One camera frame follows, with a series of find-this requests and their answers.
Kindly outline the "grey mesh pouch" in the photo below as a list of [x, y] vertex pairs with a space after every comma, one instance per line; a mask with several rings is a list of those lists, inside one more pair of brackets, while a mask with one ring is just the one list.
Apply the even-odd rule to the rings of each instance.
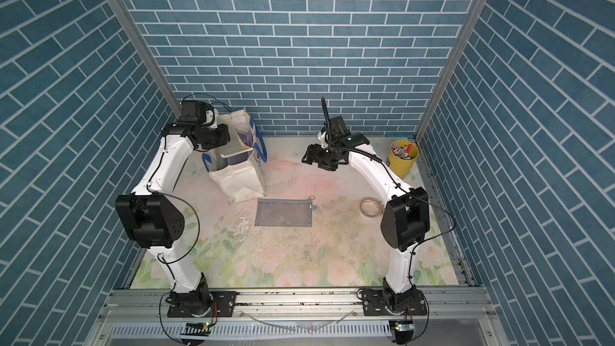
[[256, 227], [312, 227], [312, 200], [258, 199]]

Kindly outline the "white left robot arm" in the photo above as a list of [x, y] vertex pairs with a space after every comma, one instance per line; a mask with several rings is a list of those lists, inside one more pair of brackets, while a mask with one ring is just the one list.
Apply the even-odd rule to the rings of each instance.
[[160, 145], [141, 181], [119, 195], [115, 209], [130, 240], [155, 256], [171, 281], [169, 299], [176, 303], [207, 305], [211, 301], [206, 278], [190, 259], [184, 243], [185, 218], [171, 193], [188, 157], [228, 144], [228, 126], [218, 123], [218, 112], [198, 100], [182, 102], [181, 114], [161, 132]]

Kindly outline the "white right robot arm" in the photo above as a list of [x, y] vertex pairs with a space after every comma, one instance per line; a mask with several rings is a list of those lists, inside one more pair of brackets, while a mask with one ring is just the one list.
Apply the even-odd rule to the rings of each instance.
[[340, 116], [324, 115], [318, 140], [307, 147], [303, 163], [315, 163], [326, 171], [349, 165], [365, 177], [385, 202], [381, 233], [392, 251], [384, 291], [388, 298], [400, 303], [410, 296], [413, 288], [414, 247], [425, 241], [430, 230], [427, 192], [421, 187], [412, 188], [396, 176], [378, 157], [369, 140], [361, 133], [352, 133]]

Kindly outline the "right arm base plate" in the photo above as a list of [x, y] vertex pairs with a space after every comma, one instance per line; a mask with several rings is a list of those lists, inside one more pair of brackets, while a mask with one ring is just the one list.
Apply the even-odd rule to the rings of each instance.
[[367, 317], [426, 316], [429, 313], [423, 292], [417, 287], [403, 293], [394, 293], [389, 288], [359, 288], [355, 295]]

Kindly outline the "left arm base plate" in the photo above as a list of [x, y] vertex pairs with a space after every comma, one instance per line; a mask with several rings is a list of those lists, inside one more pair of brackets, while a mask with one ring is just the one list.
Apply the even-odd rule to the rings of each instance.
[[207, 296], [199, 293], [171, 293], [164, 299], [169, 304], [170, 318], [205, 318], [216, 319], [232, 317], [235, 309], [237, 292], [214, 291]]

